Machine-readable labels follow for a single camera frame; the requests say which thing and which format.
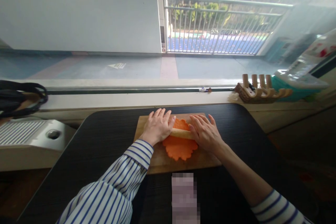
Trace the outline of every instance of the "bag strap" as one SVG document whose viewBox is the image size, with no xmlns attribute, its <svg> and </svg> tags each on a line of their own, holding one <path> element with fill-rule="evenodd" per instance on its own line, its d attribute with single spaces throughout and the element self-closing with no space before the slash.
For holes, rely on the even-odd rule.
<svg viewBox="0 0 336 224">
<path fill-rule="evenodd" d="M 0 111 L 0 118 L 4 117 L 17 117 L 17 116 L 26 116 L 29 114 L 33 114 L 37 112 L 40 108 L 40 106 L 48 101 L 48 94 L 47 90 L 44 86 L 33 83 L 33 82 L 27 82 L 27 83 L 19 83 L 19 82 L 13 82 L 9 80 L 0 80 L 0 90 L 17 90 L 17 91 L 23 91 L 28 93 L 35 93 L 38 94 L 41 98 L 38 103 L 36 103 L 34 106 L 29 108 L 24 108 L 22 110 L 17 111 L 11 111 L 11 112 L 2 112 Z"/>
</svg>

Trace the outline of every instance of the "metal railing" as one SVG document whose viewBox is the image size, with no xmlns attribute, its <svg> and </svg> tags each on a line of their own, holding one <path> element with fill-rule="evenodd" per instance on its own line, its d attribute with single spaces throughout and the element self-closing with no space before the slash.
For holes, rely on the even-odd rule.
<svg viewBox="0 0 336 224">
<path fill-rule="evenodd" d="M 256 55 L 293 5 L 163 0 L 168 53 Z"/>
</svg>

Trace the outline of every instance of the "blue and white striped shirt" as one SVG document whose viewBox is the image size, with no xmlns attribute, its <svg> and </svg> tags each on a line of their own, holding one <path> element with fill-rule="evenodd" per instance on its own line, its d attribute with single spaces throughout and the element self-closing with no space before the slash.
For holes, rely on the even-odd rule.
<svg viewBox="0 0 336 224">
<path fill-rule="evenodd" d="M 147 142 L 136 140 L 97 182 L 79 191 L 57 223 L 130 223 L 132 201 L 153 151 Z M 260 223 L 311 223 L 275 190 L 252 211 Z"/>
</svg>

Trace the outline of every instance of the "vent grille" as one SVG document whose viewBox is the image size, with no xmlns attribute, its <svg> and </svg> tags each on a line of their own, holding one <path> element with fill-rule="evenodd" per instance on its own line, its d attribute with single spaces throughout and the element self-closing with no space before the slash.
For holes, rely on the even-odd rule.
<svg viewBox="0 0 336 224">
<path fill-rule="evenodd" d="M 23 144 L 46 122 L 23 121 L 5 123 L 0 127 L 0 146 Z"/>
</svg>

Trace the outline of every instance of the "hand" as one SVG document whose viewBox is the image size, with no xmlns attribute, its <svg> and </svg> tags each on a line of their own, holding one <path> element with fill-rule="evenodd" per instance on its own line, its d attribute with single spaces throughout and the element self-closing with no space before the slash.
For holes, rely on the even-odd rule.
<svg viewBox="0 0 336 224">
<path fill-rule="evenodd" d="M 215 153 L 225 144 L 218 132 L 215 119 L 211 115 L 209 115 L 211 122 L 204 115 L 192 115 L 190 118 L 190 132 L 203 149 Z"/>
<path fill-rule="evenodd" d="M 155 113 L 154 111 L 149 114 L 149 118 L 145 124 L 144 130 L 140 139 L 148 142 L 154 146 L 156 143 L 163 141 L 172 132 L 176 116 L 169 120 L 169 110 L 165 114 L 166 109 L 159 108 Z"/>
</svg>

